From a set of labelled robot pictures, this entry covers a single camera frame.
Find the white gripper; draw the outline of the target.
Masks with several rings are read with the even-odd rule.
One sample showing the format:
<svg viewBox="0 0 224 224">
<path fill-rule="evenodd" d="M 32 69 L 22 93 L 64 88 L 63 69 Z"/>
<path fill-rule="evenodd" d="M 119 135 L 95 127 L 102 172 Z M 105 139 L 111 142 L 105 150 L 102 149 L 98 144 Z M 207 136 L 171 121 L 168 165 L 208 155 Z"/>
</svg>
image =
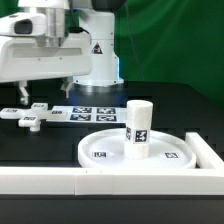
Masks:
<svg viewBox="0 0 224 224">
<path fill-rule="evenodd" d="M 36 38 L 0 36 L 0 82 L 18 82 L 20 103 L 29 103 L 28 80 L 62 78 L 65 97 L 73 88 L 73 75 L 92 68 L 90 36 L 70 34 L 61 47 L 39 47 Z"/>
</svg>

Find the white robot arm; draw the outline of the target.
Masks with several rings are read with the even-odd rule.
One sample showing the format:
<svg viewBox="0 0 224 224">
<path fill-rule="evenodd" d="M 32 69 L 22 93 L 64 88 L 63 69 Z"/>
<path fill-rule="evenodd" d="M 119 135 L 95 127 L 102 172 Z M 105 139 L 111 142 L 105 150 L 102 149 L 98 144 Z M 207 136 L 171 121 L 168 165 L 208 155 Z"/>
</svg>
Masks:
<svg viewBox="0 0 224 224">
<path fill-rule="evenodd" d="M 114 13 L 126 2 L 19 0 L 19 12 L 0 18 L 0 83 L 17 83 L 24 105 L 31 80 L 61 78 L 65 92 L 121 85 Z"/>
</svg>

